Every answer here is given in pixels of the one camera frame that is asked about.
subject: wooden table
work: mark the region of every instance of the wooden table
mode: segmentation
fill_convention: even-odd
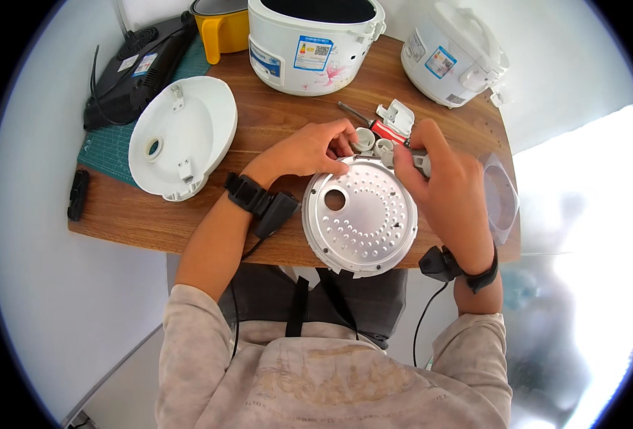
[[[507,133],[500,111],[489,100],[490,92],[487,90],[461,108],[442,107],[426,98],[407,79],[399,59],[401,49],[402,42],[381,36],[373,43],[349,86],[315,98],[295,97],[269,88],[250,67],[247,51],[222,55],[208,75],[224,80],[231,87],[238,103],[238,131],[226,158],[209,176],[200,193],[187,201],[168,202],[161,196],[79,165],[90,172],[90,184],[83,217],[80,222],[69,222],[69,229],[125,245],[181,253],[193,230],[223,193],[226,173],[240,172],[252,158],[309,122],[348,117],[355,127],[363,126],[338,108],[337,101],[373,118],[379,104],[388,107],[393,98],[397,98],[415,113],[417,122],[427,117],[434,119],[451,146],[475,156],[495,152],[516,185]],[[271,189],[288,190],[301,200],[309,179],[284,176]],[[249,233],[245,251],[256,241],[257,237]],[[440,244],[420,214],[417,238],[398,267],[416,268],[424,253]],[[499,252],[502,262],[519,258],[518,218]],[[324,266],[307,243],[299,214],[264,242],[247,262]]]

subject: gray pants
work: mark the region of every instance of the gray pants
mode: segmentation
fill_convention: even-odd
[[[352,279],[331,272],[345,298],[360,335],[365,335],[381,349],[395,332],[405,306],[407,270],[390,270],[375,277]],[[234,279],[238,299],[238,318],[243,321],[286,322],[295,290],[295,282],[280,268],[256,263],[241,263]],[[235,309],[231,288],[219,299],[226,322],[235,328]],[[338,315],[321,282],[308,293],[305,322],[349,324]]]

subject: cable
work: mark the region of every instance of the cable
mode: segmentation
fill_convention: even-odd
[[[245,261],[250,255],[255,253],[257,248],[266,240],[266,238],[260,238],[260,241],[257,242],[256,245],[252,246],[250,250],[247,251],[243,256],[240,257],[240,261]],[[238,350],[238,337],[240,333],[240,317],[238,315],[238,300],[235,299],[235,287],[233,287],[233,279],[231,279],[231,296],[233,296],[233,306],[235,308],[235,343],[233,344],[233,354],[231,355],[231,359],[235,357],[235,352]]]
[[[91,420],[90,420],[90,417],[88,417],[88,418],[87,418],[87,419],[86,419],[86,420],[85,420],[82,424],[75,425],[75,426],[71,426],[71,428],[73,428],[73,429],[79,429],[80,427],[85,426],[86,424],[88,424],[88,422],[89,422],[89,421],[91,421]]]
[[[161,39],[159,42],[157,42],[156,44],[154,44],[154,46],[150,47],[150,49],[148,49],[147,51],[145,51],[142,56],[145,57],[147,54],[149,54],[152,50],[154,50],[155,48],[159,47],[162,43],[164,43],[165,41],[167,41],[170,37],[174,36],[176,33],[183,31],[184,28],[179,28],[178,30],[175,30],[174,32],[172,32],[171,34],[169,34],[167,37]],[[100,116],[102,116],[107,122],[109,122],[110,124],[113,125],[127,125],[132,123],[133,121],[128,121],[128,122],[117,122],[114,121],[113,119],[111,119],[110,117],[108,117],[105,112],[102,110],[102,107],[100,106],[100,100],[99,97],[96,94],[97,91],[97,84],[95,82],[95,67],[97,64],[97,60],[98,60],[98,51],[100,50],[100,46],[97,45],[95,47],[95,56],[93,57],[93,68],[92,68],[92,72],[90,73],[90,95],[91,97],[95,100],[95,107],[97,107],[98,109],[98,113],[100,114]],[[109,93],[109,91],[111,91],[112,89],[116,88],[116,86],[119,85],[119,83],[121,83],[125,78],[129,77],[131,75],[131,70],[133,70],[133,67],[135,67],[135,65],[138,64],[138,62],[133,63],[128,69],[126,69],[121,77],[119,77],[117,79],[116,82],[114,82],[114,84],[109,87],[102,95],[100,95],[100,97],[104,97],[105,95],[107,95]]]
[[[95,95],[95,87],[96,87],[96,83],[95,83],[95,64],[97,64],[97,61],[98,61],[98,52],[99,51],[100,51],[100,46],[97,45],[95,47],[95,56],[93,57],[93,70],[90,73],[90,95],[95,100],[95,107],[98,108],[98,112],[99,112],[100,116],[105,118],[105,120],[107,122],[109,122],[110,124],[114,124],[114,125],[126,125],[126,124],[129,124],[132,121],[116,122],[116,121],[112,120],[110,117],[108,117],[105,114],[105,112],[103,112],[102,107],[100,107],[100,100],[98,99],[97,95]]]
[[[419,323],[417,323],[417,328],[414,331],[414,341],[412,342],[412,358],[414,360],[415,367],[417,365],[417,334],[419,333],[419,326],[422,325],[422,321],[424,320],[424,315],[426,314],[426,310],[428,310],[428,306],[431,305],[431,301],[433,301],[433,298],[438,296],[440,292],[444,291],[445,288],[448,287],[448,283],[449,281],[446,281],[443,287],[441,287],[438,290],[438,292],[434,293],[433,296],[431,296],[431,299],[429,299],[428,303],[426,303],[426,307],[424,308],[424,311],[422,312],[422,316],[419,317]]]

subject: person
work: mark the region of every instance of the person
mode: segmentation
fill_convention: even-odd
[[[345,174],[348,166],[337,158],[353,155],[348,142],[356,141],[346,119],[309,124],[253,159],[243,174],[264,189],[285,174]],[[430,180],[402,146],[395,147],[395,175],[467,274],[490,269],[495,248],[479,162],[450,148],[430,119],[419,123],[411,145],[428,151]],[[295,283],[278,267],[240,263],[251,216],[224,193],[181,256],[164,312],[155,405],[160,428],[509,426],[499,273],[476,294],[464,277],[455,280],[458,319],[433,342],[426,371],[382,350],[404,309],[406,270],[368,279],[336,276],[359,334],[317,285],[308,293],[300,336],[286,337]],[[365,283],[378,278],[373,287]],[[240,314],[233,358],[235,338],[226,319],[234,321],[235,313],[225,318],[218,304],[231,280]]]

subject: cutting mat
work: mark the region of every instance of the cutting mat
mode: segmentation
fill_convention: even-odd
[[[209,67],[211,64],[207,62],[202,40],[196,37],[176,69],[172,82],[192,76],[204,76]],[[90,131],[81,146],[79,163],[137,187],[129,169],[129,142],[136,122],[138,121],[128,125],[108,125]]]

